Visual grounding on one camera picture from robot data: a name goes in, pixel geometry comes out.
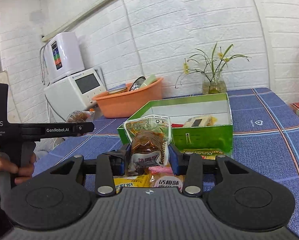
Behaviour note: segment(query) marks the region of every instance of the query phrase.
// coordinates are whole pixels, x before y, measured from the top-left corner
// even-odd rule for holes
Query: green container
[[[217,118],[214,126],[172,128],[172,143],[179,150],[219,148],[226,154],[232,152],[233,120],[227,93],[150,101],[128,120],[150,114],[167,115],[176,124],[210,114]],[[123,125],[117,130],[122,142],[129,143]]]

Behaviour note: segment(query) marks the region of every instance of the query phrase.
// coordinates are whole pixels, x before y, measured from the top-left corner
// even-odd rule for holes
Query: human hand
[[[33,153],[30,163],[25,167],[18,168],[14,163],[0,157],[0,171],[7,171],[12,174],[17,173],[19,177],[15,178],[15,184],[18,185],[32,178],[35,161],[36,155]]]

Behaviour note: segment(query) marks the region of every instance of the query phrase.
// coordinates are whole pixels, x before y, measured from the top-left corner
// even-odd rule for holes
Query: glass vase
[[[202,73],[202,75],[203,75],[203,84],[202,84],[203,95],[227,92],[226,84],[222,76],[222,71],[217,71],[214,74],[212,72],[210,73],[207,72],[207,73]]]

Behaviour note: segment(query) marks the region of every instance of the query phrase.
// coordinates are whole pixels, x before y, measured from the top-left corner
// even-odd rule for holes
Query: white appliance
[[[52,38],[44,48],[44,59],[51,84],[85,69],[74,32]]]
[[[85,111],[96,104],[92,97],[106,89],[92,68],[65,77],[44,89],[57,122],[65,122],[74,111]]]

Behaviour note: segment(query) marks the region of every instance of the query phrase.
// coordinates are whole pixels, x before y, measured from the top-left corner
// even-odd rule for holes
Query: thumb
[[[9,173],[17,173],[18,167],[10,162],[9,160],[6,160],[4,158],[0,157],[0,171],[7,171]]]

